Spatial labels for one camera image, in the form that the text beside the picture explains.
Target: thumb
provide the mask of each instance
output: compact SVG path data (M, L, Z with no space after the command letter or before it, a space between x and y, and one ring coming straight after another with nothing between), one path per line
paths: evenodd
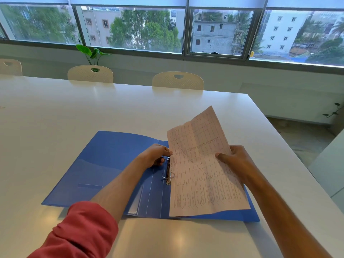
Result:
M215 153L215 157L223 163L230 164L232 156L222 154L222 153Z

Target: red sleeve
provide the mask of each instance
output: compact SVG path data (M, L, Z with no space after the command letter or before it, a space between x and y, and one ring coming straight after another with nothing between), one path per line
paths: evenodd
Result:
M116 221L104 208L79 202L28 258L105 258L117 233Z

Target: chair backrest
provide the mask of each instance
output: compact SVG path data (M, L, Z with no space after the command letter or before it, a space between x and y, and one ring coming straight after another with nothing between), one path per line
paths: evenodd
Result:
M153 77L152 86L180 89L204 89L204 81L196 74L167 71L162 72Z
M0 74L23 76L20 61L12 59L0 59Z
M80 65L73 67L69 69L67 77L68 80L114 83L114 74L112 70L98 65Z

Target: forearm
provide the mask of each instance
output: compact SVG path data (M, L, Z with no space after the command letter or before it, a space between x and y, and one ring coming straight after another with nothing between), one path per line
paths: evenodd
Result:
M249 186L285 258L328 258L282 197L265 179Z
M135 186L145 171L146 164L140 156L136 157L123 171L96 194L91 202L98 203L108 211L117 223L130 199Z

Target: right hand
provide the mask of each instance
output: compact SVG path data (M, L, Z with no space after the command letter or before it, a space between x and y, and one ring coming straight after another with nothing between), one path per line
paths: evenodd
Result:
M264 175L254 164L252 158L242 145L230 146L231 155L216 153L215 156L221 162L227 164L232 172L248 187L256 182L265 180Z

